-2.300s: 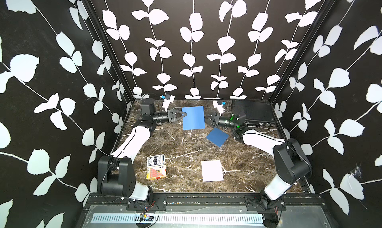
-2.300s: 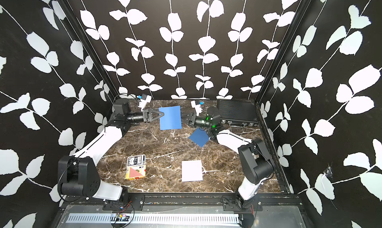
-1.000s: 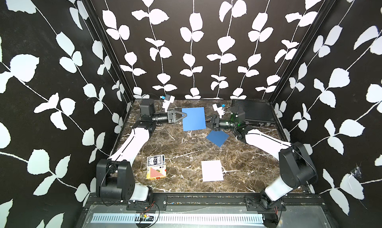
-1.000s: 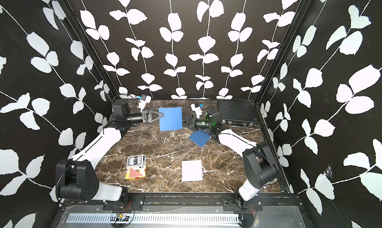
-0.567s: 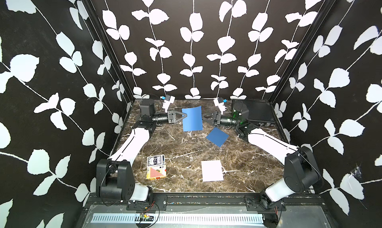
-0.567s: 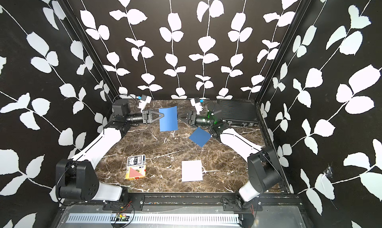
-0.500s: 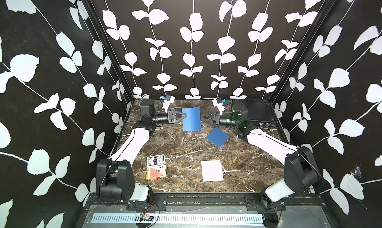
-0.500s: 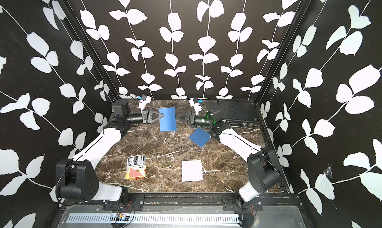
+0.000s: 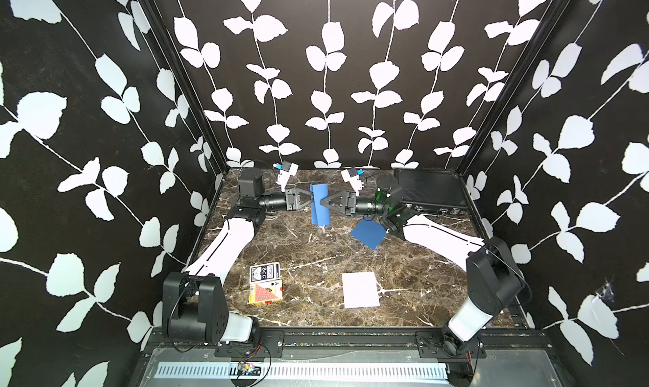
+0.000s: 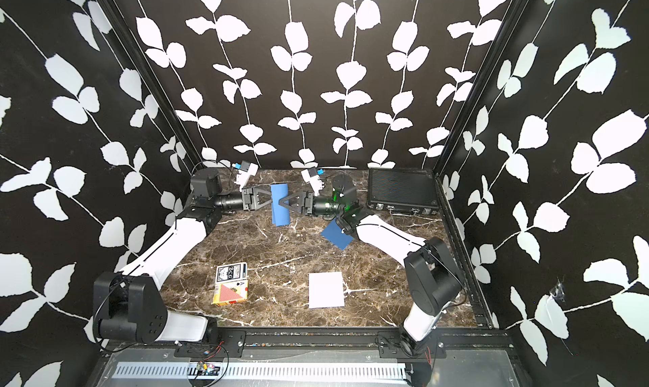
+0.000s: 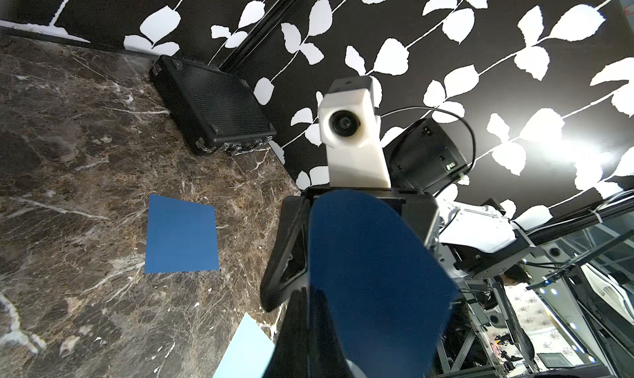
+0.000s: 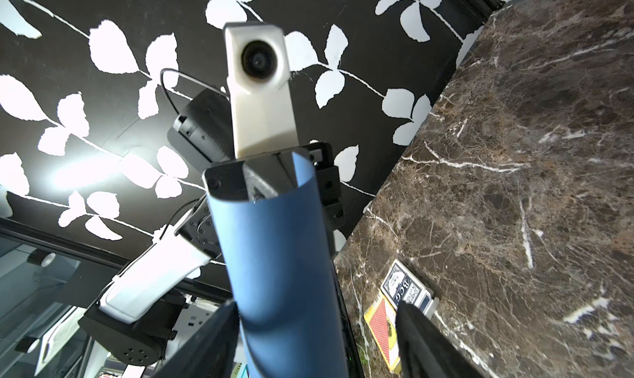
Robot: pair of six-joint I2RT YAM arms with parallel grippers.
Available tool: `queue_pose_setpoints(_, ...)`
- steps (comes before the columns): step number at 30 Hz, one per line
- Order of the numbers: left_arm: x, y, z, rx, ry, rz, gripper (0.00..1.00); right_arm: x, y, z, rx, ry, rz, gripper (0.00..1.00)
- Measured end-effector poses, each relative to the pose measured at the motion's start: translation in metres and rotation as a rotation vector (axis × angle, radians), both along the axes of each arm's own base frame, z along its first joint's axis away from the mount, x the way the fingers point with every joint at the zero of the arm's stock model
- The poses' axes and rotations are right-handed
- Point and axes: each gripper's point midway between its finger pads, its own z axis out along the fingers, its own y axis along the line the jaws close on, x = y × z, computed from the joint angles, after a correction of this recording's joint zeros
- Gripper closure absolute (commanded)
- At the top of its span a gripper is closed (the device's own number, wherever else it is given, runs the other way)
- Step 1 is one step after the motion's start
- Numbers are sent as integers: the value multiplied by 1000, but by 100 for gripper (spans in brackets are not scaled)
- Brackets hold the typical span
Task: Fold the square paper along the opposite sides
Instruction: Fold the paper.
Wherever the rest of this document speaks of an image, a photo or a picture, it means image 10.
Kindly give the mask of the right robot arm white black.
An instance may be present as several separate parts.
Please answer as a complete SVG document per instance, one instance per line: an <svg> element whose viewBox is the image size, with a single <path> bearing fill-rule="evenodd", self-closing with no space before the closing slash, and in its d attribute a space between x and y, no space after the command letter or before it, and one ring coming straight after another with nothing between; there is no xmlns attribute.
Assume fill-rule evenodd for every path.
<svg viewBox="0 0 649 387"><path fill-rule="evenodd" d="M357 187L347 174L334 176L332 195L323 197L319 174L304 170L312 189L290 194L273 190L276 208L304 216L327 217L339 233L378 248L401 264L406 272L412 308L402 324L402 342L415 348L429 339L444 311L464 290L451 250L440 238L418 238L383 221L361 205Z"/></svg>

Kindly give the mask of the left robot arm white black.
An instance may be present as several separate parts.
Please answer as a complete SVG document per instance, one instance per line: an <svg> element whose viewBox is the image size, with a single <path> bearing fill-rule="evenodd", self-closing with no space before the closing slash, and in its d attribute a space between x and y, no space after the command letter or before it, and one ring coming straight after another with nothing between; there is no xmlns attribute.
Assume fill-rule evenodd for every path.
<svg viewBox="0 0 649 387"><path fill-rule="evenodd" d="M160 290L184 257L232 211L257 211L269 205L271 192L261 186L245 188L248 174L240 172L239 189L226 194L216 168L204 168L190 180L190 193L170 229L145 253L115 272L101 274L93 285L91 336L95 343L123 341L207 340L204 316L172 312Z"/></svg>

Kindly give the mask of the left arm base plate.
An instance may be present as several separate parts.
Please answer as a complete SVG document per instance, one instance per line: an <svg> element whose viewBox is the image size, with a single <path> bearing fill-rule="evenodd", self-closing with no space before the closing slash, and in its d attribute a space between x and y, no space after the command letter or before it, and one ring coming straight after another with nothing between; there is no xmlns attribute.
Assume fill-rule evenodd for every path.
<svg viewBox="0 0 649 387"><path fill-rule="evenodd" d="M174 352L175 358L202 359L241 358L246 332L221 328L209 332L200 342L183 342Z"/></svg>

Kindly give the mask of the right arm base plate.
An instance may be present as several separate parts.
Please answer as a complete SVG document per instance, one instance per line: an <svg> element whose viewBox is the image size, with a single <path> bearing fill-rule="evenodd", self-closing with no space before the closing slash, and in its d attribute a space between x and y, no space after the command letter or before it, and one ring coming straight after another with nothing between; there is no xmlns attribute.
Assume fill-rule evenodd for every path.
<svg viewBox="0 0 649 387"><path fill-rule="evenodd" d="M431 362L446 358L446 345L433 330L422 341L414 341L405 331L380 331L375 336L375 344L381 358L395 358Z"/></svg>

